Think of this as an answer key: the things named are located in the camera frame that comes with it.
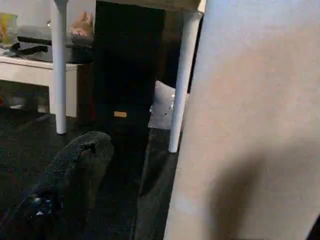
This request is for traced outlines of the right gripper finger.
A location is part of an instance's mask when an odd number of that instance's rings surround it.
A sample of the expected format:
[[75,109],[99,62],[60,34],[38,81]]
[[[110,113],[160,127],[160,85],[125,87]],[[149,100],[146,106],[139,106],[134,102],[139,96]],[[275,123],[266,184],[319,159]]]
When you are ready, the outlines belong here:
[[94,208],[114,154],[111,137],[89,131],[53,158],[0,222],[2,240],[75,240]]

